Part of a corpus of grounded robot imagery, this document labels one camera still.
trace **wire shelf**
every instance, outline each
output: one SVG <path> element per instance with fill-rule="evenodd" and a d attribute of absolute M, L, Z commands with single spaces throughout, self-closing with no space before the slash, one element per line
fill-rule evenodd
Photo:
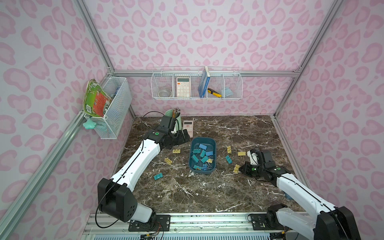
<path fill-rule="evenodd" d="M 91 117 L 86 114 L 85 118 L 91 118 L 97 124 L 95 131 L 101 139 L 117 139 L 132 101 L 131 91 L 127 79 L 119 77 L 110 77 L 103 90 L 109 96 L 116 93 L 104 117 Z"/>
<path fill-rule="evenodd" d="M 199 96 L 199 84 L 202 76 L 202 67 L 163 67 L 153 68 L 151 78 L 152 97 L 154 99 L 170 100 L 170 99 L 209 99 L 209 100 L 240 100 L 243 97 L 243 79 L 241 77 L 241 68 L 224 68 L 209 67 L 210 80 L 208 88 L 218 92 L 222 97 L 218 98 L 208 91 L 205 92 L 203 98 Z M 190 78 L 190 97 L 178 97 L 176 86 L 177 78 Z"/>

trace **yellow box cutter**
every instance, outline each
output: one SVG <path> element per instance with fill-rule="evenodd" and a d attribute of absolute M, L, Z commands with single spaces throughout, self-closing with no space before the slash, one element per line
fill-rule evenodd
<path fill-rule="evenodd" d="M 218 92 L 216 92 L 215 90 L 212 90 L 212 88 L 208 88 L 207 90 L 210 94 L 212 94 L 218 98 L 221 98 L 221 95 Z"/>

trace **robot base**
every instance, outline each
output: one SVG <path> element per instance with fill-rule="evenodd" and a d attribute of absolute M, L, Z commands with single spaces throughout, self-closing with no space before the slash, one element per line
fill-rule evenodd
<path fill-rule="evenodd" d="M 130 232 L 148 232 L 148 231 L 157 231 L 159 228 L 159 223 L 162 228 L 160 231 L 169 232 L 170 225 L 170 215 L 156 215 L 155 225 L 151 225 L 150 223 L 142 223 L 138 221 L 133 221 L 128 228 Z"/>
<path fill-rule="evenodd" d="M 283 225 L 271 227 L 268 223 L 267 214 L 250 214 L 248 219 L 251 219 L 253 230 L 284 230 Z"/>

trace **white label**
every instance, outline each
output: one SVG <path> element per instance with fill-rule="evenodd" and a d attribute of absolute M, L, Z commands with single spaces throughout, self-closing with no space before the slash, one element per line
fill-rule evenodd
<path fill-rule="evenodd" d="M 85 109 L 87 112 L 92 113 L 92 108 L 88 104 L 85 104 Z"/>

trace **calculator display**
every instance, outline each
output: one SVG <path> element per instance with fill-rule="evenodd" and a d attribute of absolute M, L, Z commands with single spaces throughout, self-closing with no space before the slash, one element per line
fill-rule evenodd
<path fill-rule="evenodd" d="M 189 78 L 177 78 L 178 82 L 189 82 Z"/>

